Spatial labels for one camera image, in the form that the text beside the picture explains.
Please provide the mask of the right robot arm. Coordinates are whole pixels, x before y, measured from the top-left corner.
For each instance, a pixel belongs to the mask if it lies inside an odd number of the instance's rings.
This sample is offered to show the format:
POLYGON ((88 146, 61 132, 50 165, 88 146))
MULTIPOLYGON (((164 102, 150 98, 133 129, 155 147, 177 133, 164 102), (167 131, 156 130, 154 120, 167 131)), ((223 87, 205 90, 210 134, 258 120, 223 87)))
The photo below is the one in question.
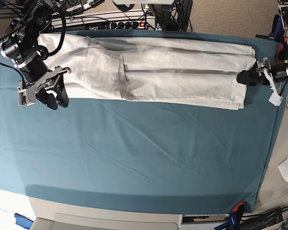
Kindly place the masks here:
POLYGON ((0 53, 13 62, 10 67, 21 80, 17 87, 20 106, 29 106, 40 101, 48 108, 66 108, 69 98, 66 93, 63 75, 70 73, 69 67, 56 66, 48 69, 44 61, 57 54, 62 48, 66 32, 63 13, 63 0, 18 0, 21 11, 12 20, 5 35, 0 39, 0 53), (53 14, 57 13, 62 21, 58 46, 49 51, 38 44, 40 32, 51 25, 53 14))

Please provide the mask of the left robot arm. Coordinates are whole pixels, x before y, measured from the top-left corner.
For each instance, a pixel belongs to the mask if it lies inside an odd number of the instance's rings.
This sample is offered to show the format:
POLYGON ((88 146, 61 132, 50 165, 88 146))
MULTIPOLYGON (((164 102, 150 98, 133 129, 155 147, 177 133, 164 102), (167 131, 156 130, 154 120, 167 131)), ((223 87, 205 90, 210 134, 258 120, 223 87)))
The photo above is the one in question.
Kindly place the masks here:
POLYGON ((279 14, 274 16, 272 31, 268 36, 257 34, 255 37, 279 42, 276 62, 264 58, 257 61, 250 70, 244 70, 237 75, 237 82, 255 86, 268 85, 273 90, 269 102, 280 106, 285 86, 288 83, 288 0, 279 0, 279 14))

